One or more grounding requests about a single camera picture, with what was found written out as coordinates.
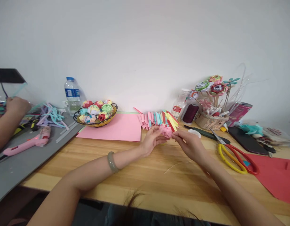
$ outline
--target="basket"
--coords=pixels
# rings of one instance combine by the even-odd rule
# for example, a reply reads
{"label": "basket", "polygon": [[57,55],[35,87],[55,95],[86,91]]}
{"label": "basket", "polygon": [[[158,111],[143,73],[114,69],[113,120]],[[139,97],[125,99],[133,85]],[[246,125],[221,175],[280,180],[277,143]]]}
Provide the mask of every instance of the basket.
{"label": "basket", "polygon": [[205,130],[220,130],[220,128],[223,126],[223,124],[229,119],[229,117],[225,118],[218,118],[213,117],[211,115],[206,115],[205,113],[198,112],[195,116],[195,122],[196,124]]}
{"label": "basket", "polygon": [[117,110],[118,110],[117,104],[112,103],[111,106],[113,107],[113,114],[108,119],[105,119],[104,121],[101,121],[101,122],[98,122],[98,123],[94,123],[94,124],[82,123],[79,120],[80,110],[82,108],[80,108],[78,111],[75,112],[74,117],[73,117],[74,118],[74,121],[77,122],[77,123],[79,123],[79,124],[81,124],[81,125],[91,126],[91,127],[102,127],[102,126],[105,126],[105,125],[107,125],[108,123],[111,122],[111,120],[113,119],[113,117],[115,116],[115,114],[117,113]]}

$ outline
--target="red and yellow scissors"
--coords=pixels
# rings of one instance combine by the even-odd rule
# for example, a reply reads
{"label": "red and yellow scissors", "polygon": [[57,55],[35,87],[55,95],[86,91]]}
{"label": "red and yellow scissors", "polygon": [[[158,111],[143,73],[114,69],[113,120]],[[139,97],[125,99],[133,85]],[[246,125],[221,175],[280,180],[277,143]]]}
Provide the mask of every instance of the red and yellow scissors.
{"label": "red and yellow scissors", "polygon": [[[221,158],[224,160],[224,162],[233,170],[235,170],[238,173],[241,174],[247,174],[247,172],[251,173],[251,174],[259,174],[260,170],[258,168],[258,166],[255,164],[255,162],[248,157],[247,154],[245,154],[243,151],[241,151],[240,149],[236,148],[235,146],[231,145],[231,144],[227,144],[225,143],[211,128],[210,130],[212,131],[212,133],[214,134],[214,136],[217,138],[219,144],[218,144],[218,152],[221,156]],[[237,159],[232,156],[225,147],[228,147],[233,153],[234,155],[237,157]],[[234,167],[223,155],[222,150],[225,152],[225,154],[227,154],[227,156],[234,161],[240,168],[241,170],[237,169],[236,167]],[[251,165],[253,168],[253,171],[250,170],[243,162],[243,160],[241,159],[241,157],[238,155],[237,152],[239,152]]]}

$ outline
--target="pink can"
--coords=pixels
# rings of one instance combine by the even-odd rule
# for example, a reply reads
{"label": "pink can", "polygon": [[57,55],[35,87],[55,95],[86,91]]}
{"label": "pink can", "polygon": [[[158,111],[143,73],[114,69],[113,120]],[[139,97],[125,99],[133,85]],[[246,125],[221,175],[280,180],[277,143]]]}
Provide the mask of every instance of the pink can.
{"label": "pink can", "polygon": [[234,126],[247,112],[252,108],[251,104],[240,102],[239,105],[229,114],[229,120],[226,122],[227,126]]}

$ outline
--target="pink glue gun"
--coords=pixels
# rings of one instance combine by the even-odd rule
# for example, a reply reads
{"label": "pink glue gun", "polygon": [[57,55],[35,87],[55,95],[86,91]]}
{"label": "pink glue gun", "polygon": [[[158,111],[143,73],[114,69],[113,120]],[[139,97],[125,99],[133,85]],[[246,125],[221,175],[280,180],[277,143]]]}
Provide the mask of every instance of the pink glue gun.
{"label": "pink glue gun", "polygon": [[44,145],[46,145],[48,143],[49,138],[50,138],[50,134],[51,134],[51,127],[49,127],[49,126],[44,127],[36,137],[28,140],[27,142],[25,142],[23,144],[15,146],[13,148],[5,149],[3,151],[4,155],[2,157],[0,157],[0,160],[2,160],[5,157],[8,157],[8,156],[16,155],[16,154],[18,154],[24,150],[27,150],[35,145],[38,147],[43,147]]}

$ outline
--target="white string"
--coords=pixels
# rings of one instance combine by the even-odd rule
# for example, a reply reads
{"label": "white string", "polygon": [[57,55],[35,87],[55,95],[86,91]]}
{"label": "white string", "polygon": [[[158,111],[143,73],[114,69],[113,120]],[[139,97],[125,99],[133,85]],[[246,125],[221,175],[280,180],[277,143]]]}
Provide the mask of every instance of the white string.
{"label": "white string", "polygon": [[184,163],[176,163],[175,165],[171,166],[166,172],[168,172],[172,167],[179,165],[179,164],[184,164]]}

